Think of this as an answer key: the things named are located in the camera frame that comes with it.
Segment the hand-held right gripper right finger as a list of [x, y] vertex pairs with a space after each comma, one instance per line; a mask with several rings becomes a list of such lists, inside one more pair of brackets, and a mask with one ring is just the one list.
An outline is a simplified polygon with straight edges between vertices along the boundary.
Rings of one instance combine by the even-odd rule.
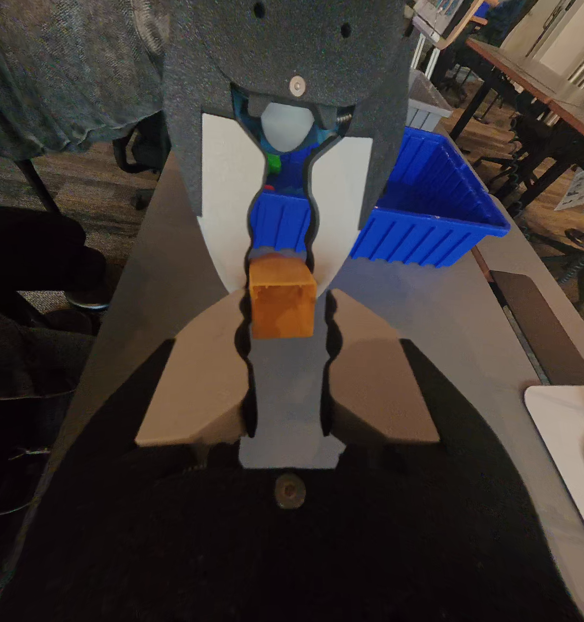
[[438, 443], [398, 331], [340, 289], [326, 293], [325, 322], [323, 435], [345, 445]]

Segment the orange single-stud mega block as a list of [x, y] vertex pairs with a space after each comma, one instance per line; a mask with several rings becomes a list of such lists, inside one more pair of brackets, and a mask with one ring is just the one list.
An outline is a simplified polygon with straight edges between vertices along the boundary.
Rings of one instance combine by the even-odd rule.
[[297, 257], [269, 253], [250, 260], [252, 338], [310, 338], [314, 334], [317, 284]]

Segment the person's grey sweater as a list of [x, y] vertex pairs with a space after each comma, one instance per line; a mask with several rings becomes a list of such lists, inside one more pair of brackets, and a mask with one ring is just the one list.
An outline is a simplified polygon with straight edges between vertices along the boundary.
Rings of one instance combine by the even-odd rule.
[[169, 1], [0, 1], [0, 157], [86, 151], [162, 109]]

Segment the long brown table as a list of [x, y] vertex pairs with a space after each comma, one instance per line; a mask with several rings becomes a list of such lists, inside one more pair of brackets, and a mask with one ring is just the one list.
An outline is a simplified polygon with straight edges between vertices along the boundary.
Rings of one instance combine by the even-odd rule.
[[458, 122], [451, 130], [455, 141], [473, 117], [499, 75], [504, 75], [546, 105], [552, 114], [568, 123], [584, 136], [584, 89], [570, 83], [545, 65], [525, 57], [511, 55], [498, 47], [467, 39], [467, 47], [486, 60], [493, 68], [488, 80], [470, 100]]

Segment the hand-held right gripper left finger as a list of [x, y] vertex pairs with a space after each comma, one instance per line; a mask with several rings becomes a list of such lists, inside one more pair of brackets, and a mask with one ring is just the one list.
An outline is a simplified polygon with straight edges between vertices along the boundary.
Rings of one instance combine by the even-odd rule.
[[246, 294], [232, 292], [177, 334], [136, 434], [138, 446], [209, 447], [255, 435]]

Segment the grey ribbed plastic bin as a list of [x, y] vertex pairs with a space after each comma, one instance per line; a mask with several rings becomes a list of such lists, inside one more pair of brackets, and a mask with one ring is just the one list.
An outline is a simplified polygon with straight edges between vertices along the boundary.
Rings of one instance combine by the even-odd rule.
[[440, 120], [451, 117], [453, 108], [424, 73], [411, 69], [405, 125], [433, 132]]

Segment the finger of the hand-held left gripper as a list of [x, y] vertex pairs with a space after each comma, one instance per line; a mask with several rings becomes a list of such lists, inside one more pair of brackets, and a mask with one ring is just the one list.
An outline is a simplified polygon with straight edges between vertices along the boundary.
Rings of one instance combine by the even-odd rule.
[[342, 268], [359, 233], [373, 139], [332, 136], [311, 156], [308, 194], [317, 229], [311, 240], [317, 292]]
[[202, 115], [202, 207], [197, 221], [229, 293], [246, 287], [250, 211], [263, 189], [265, 171], [265, 154], [241, 123]]

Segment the person's dark trousers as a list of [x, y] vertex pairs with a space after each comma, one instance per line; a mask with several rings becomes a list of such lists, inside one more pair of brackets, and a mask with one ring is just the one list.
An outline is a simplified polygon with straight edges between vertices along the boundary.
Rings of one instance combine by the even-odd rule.
[[65, 417], [94, 328], [79, 310], [43, 315], [22, 292], [66, 292], [108, 305], [107, 261], [75, 220], [0, 206], [0, 512], [30, 498]]

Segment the blue ribbed plastic bin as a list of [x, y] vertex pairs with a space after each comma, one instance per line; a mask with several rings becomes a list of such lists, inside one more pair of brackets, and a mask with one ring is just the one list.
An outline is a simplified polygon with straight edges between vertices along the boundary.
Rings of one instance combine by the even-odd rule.
[[[280, 175], [268, 175], [249, 223], [253, 245], [305, 250], [311, 220], [303, 166], [312, 148], [281, 155]], [[350, 251], [352, 259], [449, 267], [487, 236], [510, 231], [505, 215], [451, 141], [405, 127], [397, 163]]]

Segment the white printed paper sheet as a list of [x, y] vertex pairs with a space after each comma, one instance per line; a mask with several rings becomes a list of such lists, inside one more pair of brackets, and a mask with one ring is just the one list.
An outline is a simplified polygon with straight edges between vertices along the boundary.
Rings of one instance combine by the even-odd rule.
[[558, 205], [555, 212], [584, 205], [584, 171], [577, 169], [569, 187]]

